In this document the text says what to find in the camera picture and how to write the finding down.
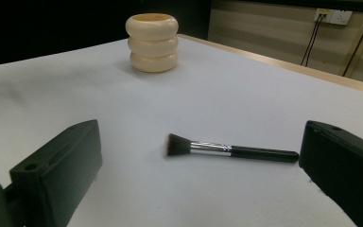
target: makeup brush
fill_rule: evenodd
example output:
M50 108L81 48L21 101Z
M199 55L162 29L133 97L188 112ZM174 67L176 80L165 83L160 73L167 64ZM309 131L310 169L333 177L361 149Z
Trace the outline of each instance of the makeup brush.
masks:
M231 157L259 159L285 163L295 163L299 160L299 154L294 151L246 148L232 145L190 141L181 136L170 133L167 137L167 156L183 155L191 153L191 150L215 151L229 153Z

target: cup opening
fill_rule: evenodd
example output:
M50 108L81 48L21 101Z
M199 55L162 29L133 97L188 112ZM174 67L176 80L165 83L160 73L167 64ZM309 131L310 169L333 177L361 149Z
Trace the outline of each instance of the cup opening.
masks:
M161 13L145 13L145 14L135 15L132 17L132 19L142 22L165 21L171 18L172 16Z

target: dark background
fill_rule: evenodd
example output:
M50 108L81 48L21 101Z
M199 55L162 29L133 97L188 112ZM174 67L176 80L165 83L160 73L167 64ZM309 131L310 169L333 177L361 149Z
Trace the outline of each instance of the dark background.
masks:
M207 39L211 0L0 0L0 63L128 38L139 13L174 16L178 33Z

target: brush handle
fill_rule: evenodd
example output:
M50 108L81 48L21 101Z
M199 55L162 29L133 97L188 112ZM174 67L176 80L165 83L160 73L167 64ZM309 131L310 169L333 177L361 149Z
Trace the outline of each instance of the brush handle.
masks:
M294 151L265 149L265 148L246 148L232 146L231 157L259 159L284 163L295 163L299 160L299 154Z

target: wooden table edge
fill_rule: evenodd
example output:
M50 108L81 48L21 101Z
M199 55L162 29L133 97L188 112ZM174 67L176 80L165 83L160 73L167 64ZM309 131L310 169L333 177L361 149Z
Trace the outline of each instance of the wooden table edge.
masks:
M294 63L290 63L290 62L287 62L287 61L276 60L276 59L266 57L266 56L263 56L263 55L254 54L254 53L251 53L251 52L248 52L248 51L233 48L233 47L223 45L223 44L216 44L216 43L213 43L213 42L205 41L205 40L198 39L198 38L191 37L191 36L187 36L187 35L184 35L184 34L178 34L178 37L181 37L181 38L184 38L184 39L187 39L187 40L190 40L190 41L194 41L194 42L197 42L197 43L200 43L200 44L206 44L206 45L209 45L211 47L222 49L222 50L225 50L225 51L228 51L228 52L231 52L231 53L234 53L234 54L238 54L238 55L241 55L241 56L244 56L246 58L253 59L253 60L256 60L256 61L260 61L260 62L268 63L268 64L271 64L271 65L275 65L275 66L278 66L278 67L281 67L281 68L284 68L284 69L287 69L287 70L290 70L290 71L305 74L305 75L313 77L313 78L323 79L323 80L326 80L326 81L329 81L329 82L333 82L335 84L339 84L339 85L342 85L342 86L354 88L354 89L359 90L359 91L363 91L363 82L362 81L344 78L342 76L338 76L338 75L335 75L335 74L325 73L325 72L322 72L320 70L307 68L307 67L304 67L304 66L301 66L301 65L298 65L298 64L294 64Z

